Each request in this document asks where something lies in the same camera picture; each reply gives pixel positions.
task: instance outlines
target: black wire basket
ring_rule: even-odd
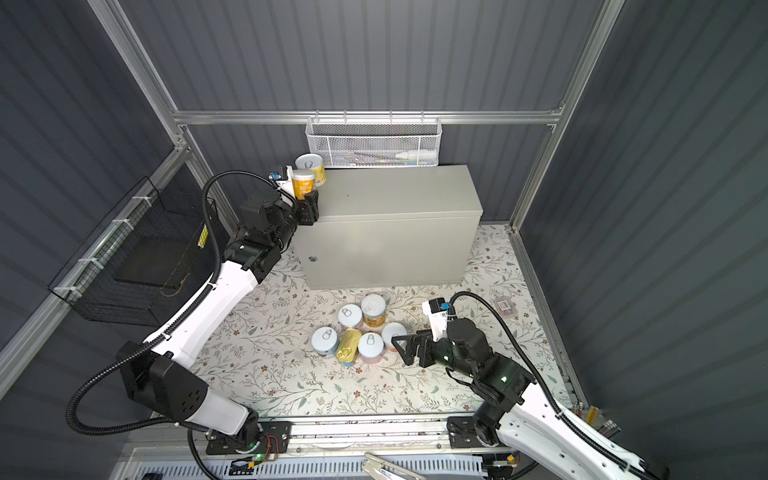
[[[112,220],[96,248],[71,259],[74,269],[62,269],[48,288],[87,320],[158,327],[213,271],[208,236],[226,245],[227,232],[210,198],[214,232],[207,231],[199,193],[153,188],[132,200],[136,207]]]

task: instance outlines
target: aluminum frame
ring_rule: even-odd
[[[139,197],[148,195],[154,188],[162,188],[170,182],[170,179],[184,164],[190,152],[185,147],[174,148],[149,181],[144,182],[133,198],[115,215],[115,220],[128,216],[143,200]],[[107,241],[117,226],[116,222],[110,222],[104,232],[86,250],[83,257],[92,257]],[[61,285],[71,283],[77,278],[84,268],[83,262],[76,263],[64,276]],[[53,334],[64,317],[71,311],[71,307],[53,293],[43,300],[43,303],[29,317],[21,329],[11,338],[0,352],[0,399],[8,392],[16,379],[24,372],[37,352],[43,347],[48,338]]]
[[[177,111],[173,119],[182,125],[299,125],[317,118],[324,123],[352,124],[518,124],[554,125],[559,110],[547,111]]]
[[[165,87],[160,74],[154,67],[149,54],[144,50],[136,31],[125,15],[118,0],[88,0],[91,10],[109,35],[118,53],[134,76],[141,91],[154,110],[170,139],[177,145],[192,147],[194,156],[190,157],[187,166],[202,187],[210,177],[210,165],[206,162],[203,152],[194,141],[192,133],[185,131],[173,119],[177,110],[174,99]],[[210,190],[210,196],[216,201],[219,215],[224,227],[230,235],[237,232],[237,214],[232,208],[227,196],[218,185]]]
[[[518,199],[515,211],[509,219],[513,231],[517,232],[520,230],[525,217],[528,215],[528,211],[531,209],[534,197],[541,186],[541,182],[544,180],[544,175],[547,173],[552,158],[557,153],[563,135],[568,129],[568,124],[571,123],[576,107],[587,87],[592,71],[598,63],[600,54],[608,40],[608,36],[611,34],[611,30],[613,30],[622,7],[624,7],[624,0],[605,0],[601,7],[598,19],[594,23],[576,70],[565,91],[560,121],[552,128],[551,134],[546,137],[546,143],[541,149],[541,154],[534,162],[525,187]]]
[[[533,263],[528,256],[528,251],[525,249],[523,239],[519,232],[510,230],[508,233],[509,241],[512,243],[512,249],[515,251],[515,256],[518,259],[523,278],[525,278],[525,283],[528,285],[528,292],[531,294],[534,307],[536,307],[536,311],[538,312],[541,328],[544,329],[547,340],[549,340],[549,345],[552,348],[552,355],[554,355],[555,362],[560,367],[563,381],[570,383],[573,387],[573,395],[576,397],[576,402],[582,402],[584,405],[589,405],[584,390],[581,388],[581,384],[576,376],[571,359],[568,357],[568,352],[565,350],[565,345],[563,344],[562,337],[560,337],[558,327],[554,323],[552,311],[549,309],[544,290],[541,289],[541,284],[538,282],[538,276],[536,276]]]
[[[282,454],[287,457],[351,456],[364,455],[365,452],[371,452],[374,455],[484,454],[514,450],[508,446],[453,449],[446,423],[450,416],[472,416],[472,414],[454,412],[292,416],[264,417],[260,421],[293,423],[288,451]],[[371,424],[376,425],[375,433],[371,432],[369,427]],[[118,464],[141,460],[188,458],[186,429],[165,424],[131,432]]]

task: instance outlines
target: dark gray corrugated wall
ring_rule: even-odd
[[[173,147],[85,0],[0,2],[0,346],[102,217]],[[64,422],[69,396],[146,329],[65,318],[0,401],[0,478],[105,478],[124,437]],[[84,419],[146,417],[120,379]]]
[[[601,1],[122,5],[182,110],[507,111],[558,107]],[[483,220],[506,221],[545,128],[446,127],[439,163],[468,164]],[[214,170],[308,150],[303,127],[191,130]],[[235,207],[247,191],[238,182],[223,182]]]
[[[766,18],[628,2],[522,229],[588,398],[671,478],[765,478]]]
[[[244,168],[267,171],[292,164],[307,152],[301,125],[191,125],[206,160],[214,170]],[[441,165],[468,165],[483,206],[483,220],[508,221],[522,192],[546,125],[446,125],[440,147]],[[223,178],[227,196],[237,206],[253,182]]]

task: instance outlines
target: white can lid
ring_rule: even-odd
[[[297,180],[315,180],[315,172],[311,170],[294,170],[293,178]]]
[[[392,337],[407,334],[408,330],[406,330],[403,325],[397,322],[392,322],[384,325],[384,329],[382,330],[382,339],[384,339],[384,343],[387,345],[392,345]]]
[[[339,310],[339,323],[347,328],[357,326],[362,322],[362,310],[354,303],[345,305]]]
[[[360,337],[357,351],[368,359],[376,358],[384,351],[384,340],[382,340],[382,336],[378,333],[368,332]]]
[[[306,168],[307,170],[319,167],[322,164],[323,158],[318,154],[304,154],[296,159],[296,166],[298,168]]]
[[[384,309],[386,309],[386,300],[384,300],[383,296],[372,293],[362,299],[360,306],[362,307],[362,312],[365,313],[366,316],[379,316],[384,313]]]
[[[312,348],[318,352],[327,352],[336,345],[339,336],[329,326],[321,326],[312,334]]]

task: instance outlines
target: mesh basket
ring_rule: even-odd
[[[434,167],[438,163],[442,125],[327,124],[306,122],[310,152],[326,168]]]
[[[215,231],[209,235],[225,244],[227,233],[212,200],[210,214]],[[199,197],[153,190],[113,224],[94,254],[75,262],[75,275],[61,280],[60,272],[48,288],[87,320],[161,326],[214,268],[211,242],[200,237]]]

